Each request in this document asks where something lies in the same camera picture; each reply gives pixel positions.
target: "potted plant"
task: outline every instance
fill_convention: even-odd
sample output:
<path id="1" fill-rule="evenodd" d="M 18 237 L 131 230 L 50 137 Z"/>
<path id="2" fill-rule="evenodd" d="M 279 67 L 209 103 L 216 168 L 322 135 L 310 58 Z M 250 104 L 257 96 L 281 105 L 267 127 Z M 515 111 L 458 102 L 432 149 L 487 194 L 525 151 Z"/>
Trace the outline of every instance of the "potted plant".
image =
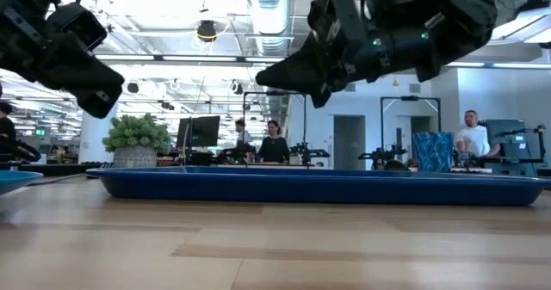
<path id="1" fill-rule="evenodd" d="M 114 152 L 115 168 L 157 166 L 157 153 L 167 154 L 170 136 L 165 125 L 156 125 L 150 114 L 143 118 L 123 115 L 111 119 L 113 128 L 103 139 L 105 151 Z"/>

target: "table surface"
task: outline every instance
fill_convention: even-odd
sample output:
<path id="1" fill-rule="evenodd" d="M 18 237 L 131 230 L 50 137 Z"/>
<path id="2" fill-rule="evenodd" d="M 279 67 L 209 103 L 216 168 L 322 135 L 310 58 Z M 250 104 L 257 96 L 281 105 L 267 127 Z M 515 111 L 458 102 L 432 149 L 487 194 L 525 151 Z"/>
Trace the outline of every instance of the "table surface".
<path id="1" fill-rule="evenodd" d="M 534 207 L 111 198 L 98 180 L 0 197 L 5 290 L 548 290 Z"/>
<path id="2" fill-rule="evenodd" d="M 249 169 L 295 169 L 295 170 L 304 170 L 304 169 L 310 169 L 310 170 L 327 170 L 326 168 L 322 166 L 305 166 L 305 165 L 293 165 L 293 164 L 279 164 L 279 163 L 258 163 L 258 164 L 218 164 L 216 165 L 218 167 L 241 167 L 241 168 L 249 168 Z"/>
<path id="3" fill-rule="evenodd" d="M 418 168 L 409 168 L 410 171 L 418 171 Z M 451 171 L 454 171 L 454 172 L 462 172 L 462 171 L 466 171 L 467 169 L 465 168 L 452 168 Z M 469 168 L 468 170 L 470 171 L 473 171 L 473 172 L 479 172 L 479 173 L 492 173 L 492 169 L 484 169 L 484 168 Z"/>

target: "black shirt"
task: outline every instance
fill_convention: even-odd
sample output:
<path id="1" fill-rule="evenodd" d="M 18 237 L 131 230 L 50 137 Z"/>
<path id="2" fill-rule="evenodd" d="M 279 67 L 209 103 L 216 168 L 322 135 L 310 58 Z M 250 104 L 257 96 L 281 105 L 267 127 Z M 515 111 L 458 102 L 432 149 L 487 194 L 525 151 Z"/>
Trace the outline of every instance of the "black shirt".
<path id="1" fill-rule="evenodd" d="M 8 135 L 8 139 L 16 140 L 15 125 L 9 118 L 0 118 L 0 134 Z M 0 145 L 0 153 L 11 153 L 10 150 L 3 148 Z"/>
<path id="2" fill-rule="evenodd" d="M 258 155 L 263 158 L 263 162 L 284 163 L 289 160 L 287 141 L 284 138 L 267 137 L 262 141 Z"/>

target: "white t-shirt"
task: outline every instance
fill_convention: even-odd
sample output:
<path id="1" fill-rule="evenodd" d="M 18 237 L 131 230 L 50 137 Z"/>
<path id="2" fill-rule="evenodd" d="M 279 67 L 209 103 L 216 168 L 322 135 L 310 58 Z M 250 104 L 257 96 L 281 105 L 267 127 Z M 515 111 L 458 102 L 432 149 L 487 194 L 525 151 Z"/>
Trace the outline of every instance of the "white t-shirt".
<path id="1" fill-rule="evenodd" d="M 245 144 L 249 144 L 252 141 L 251 135 L 247 132 L 245 132 Z M 238 134 L 238 141 L 243 140 L 243 134 L 240 131 L 237 131 Z"/>
<path id="2" fill-rule="evenodd" d="M 485 126 L 465 127 L 455 135 L 455 142 L 465 142 L 467 152 L 481 157 L 490 152 L 488 131 Z"/>

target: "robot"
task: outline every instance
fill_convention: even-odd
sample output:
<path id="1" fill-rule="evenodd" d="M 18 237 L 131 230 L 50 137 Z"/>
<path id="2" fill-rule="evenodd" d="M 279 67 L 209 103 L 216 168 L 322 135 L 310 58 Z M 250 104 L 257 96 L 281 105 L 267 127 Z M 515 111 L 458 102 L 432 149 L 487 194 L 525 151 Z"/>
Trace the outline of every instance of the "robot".
<path id="1" fill-rule="evenodd" d="M 80 0 L 60 1 L 0 0 L 0 68 L 68 91 L 83 110 L 104 118 L 124 83 L 91 54 L 107 31 Z M 46 19 L 52 4 L 56 11 Z M 496 17 L 494 0 L 314 0 L 304 46 L 256 80 L 308 94 L 316 108 L 358 80 L 415 68 L 423 82 L 484 46 Z"/>

